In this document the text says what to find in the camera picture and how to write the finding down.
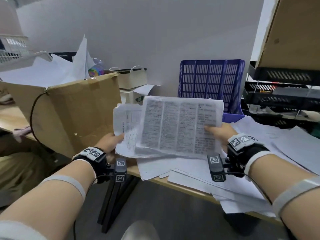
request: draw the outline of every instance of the another person's hand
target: another person's hand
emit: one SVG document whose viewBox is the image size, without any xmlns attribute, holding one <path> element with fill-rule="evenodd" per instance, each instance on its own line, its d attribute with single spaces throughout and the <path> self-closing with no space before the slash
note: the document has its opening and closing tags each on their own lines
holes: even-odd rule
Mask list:
<svg viewBox="0 0 320 240">
<path fill-rule="evenodd" d="M 98 141 L 95 147 L 102 149 L 105 153 L 110 153 L 123 140 L 124 136 L 124 133 L 118 136 L 115 136 L 114 133 L 108 133 Z"/>
<path fill-rule="evenodd" d="M 222 146 L 226 146 L 229 143 L 228 139 L 238 134 L 228 123 L 222 123 L 221 127 L 205 126 L 204 129 L 211 132 L 216 139 L 221 141 Z"/>
</svg>

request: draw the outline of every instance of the wooden table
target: wooden table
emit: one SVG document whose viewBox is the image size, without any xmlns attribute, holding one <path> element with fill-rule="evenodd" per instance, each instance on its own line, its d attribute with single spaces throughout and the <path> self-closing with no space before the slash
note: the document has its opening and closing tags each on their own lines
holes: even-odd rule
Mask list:
<svg viewBox="0 0 320 240">
<path fill-rule="evenodd" d="M 23 128 L 28 126 L 29 123 L 27 122 L 27 120 L 25 119 L 25 117 L 23 116 L 21 110 L 18 108 L 18 106 L 16 105 L 0 105 L 0 129 L 3 129 L 5 131 L 8 132 L 12 132 L 14 129 L 16 128 Z M 26 136 L 27 138 L 31 139 L 31 140 L 35 140 L 33 135 L 30 133 Z M 128 162 L 128 168 L 127 168 L 127 172 L 133 176 L 136 177 L 140 177 L 140 172 L 137 166 L 137 162 L 135 160 L 130 160 Z M 194 190 L 192 188 L 188 188 L 185 186 L 181 186 L 178 184 L 174 184 L 174 183 L 170 183 L 168 182 L 168 177 L 165 178 L 153 178 L 150 181 L 163 185 L 165 187 L 192 195 L 194 197 L 198 197 L 207 201 L 210 201 L 212 203 L 215 204 L 219 204 L 218 201 L 216 201 L 214 199 L 214 197 L 208 193 L 204 193 L 198 190 Z M 255 212 L 248 212 L 248 215 L 272 222 L 274 224 L 280 224 L 282 225 L 282 223 L 274 218 L 270 218 Z"/>
</svg>

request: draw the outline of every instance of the pants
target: pants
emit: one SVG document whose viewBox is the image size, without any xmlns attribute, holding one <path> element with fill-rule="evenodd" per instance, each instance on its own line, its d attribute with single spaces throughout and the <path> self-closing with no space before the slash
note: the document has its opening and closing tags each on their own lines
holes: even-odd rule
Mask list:
<svg viewBox="0 0 320 240">
<path fill-rule="evenodd" d="M 160 240 L 160 238 L 151 223 L 139 220 L 128 227 L 121 240 Z"/>
<path fill-rule="evenodd" d="M 12 202 L 37 186 L 53 169 L 54 158 L 36 141 L 23 138 L 19 143 L 11 134 L 0 137 L 0 191 L 9 193 Z"/>
</svg>

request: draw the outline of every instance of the forearm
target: forearm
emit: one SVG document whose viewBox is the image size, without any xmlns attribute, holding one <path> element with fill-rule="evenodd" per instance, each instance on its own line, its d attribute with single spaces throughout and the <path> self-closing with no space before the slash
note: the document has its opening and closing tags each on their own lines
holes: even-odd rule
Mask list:
<svg viewBox="0 0 320 240">
<path fill-rule="evenodd" d="M 316 177 L 273 154 L 257 159 L 251 165 L 249 175 L 272 202 L 296 183 Z M 284 207 L 281 217 L 298 239 L 320 239 L 319 201 L 320 189 L 317 188 L 295 198 Z"/>
<path fill-rule="evenodd" d="M 77 180 L 85 192 L 94 180 L 94 171 L 85 161 L 73 161 L 55 174 Z M 1 215 L 0 221 L 22 222 L 49 240 L 62 240 L 82 206 L 82 196 L 71 184 L 46 181 L 19 198 Z"/>
</svg>

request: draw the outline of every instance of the person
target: person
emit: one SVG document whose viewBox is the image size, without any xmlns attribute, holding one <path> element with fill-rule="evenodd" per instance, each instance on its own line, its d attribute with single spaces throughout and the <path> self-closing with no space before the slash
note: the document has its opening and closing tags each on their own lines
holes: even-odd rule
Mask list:
<svg viewBox="0 0 320 240">
<path fill-rule="evenodd" d="M 226 123 L 222 127 L 205 127 L 226 146 L 238 133 Z M 107 134 L 95 145 L 110 153 L 124 135 Z M 86 161 L 74 160 L 56 175 L 77 180 L 87 192 L 95 179 L 95 170 Z M 250 177 L 273 202 L 278 195 L 303 179 L 315 177 L 274 154 L 259 157 L 250 166 Z M 281 217 L 298 239 L 320 239 L 320 189 L 310 190 L 288 203 Z M 0 215 L 0 239 L 62 240 L 66 237 L 82 206 L 82 194 L 75 186 L 60 180 L 41 183 L 19 198 Z M 159 239 L 155 229 L 143 223 L 130 227 L 123 240 Z"/>
<path fill-rule="evenodd" d="M 36 141 L 0 137 L 0 207 L 10 205 L 36 187 L 54 169 L 54 158 Z"/>
</svg>

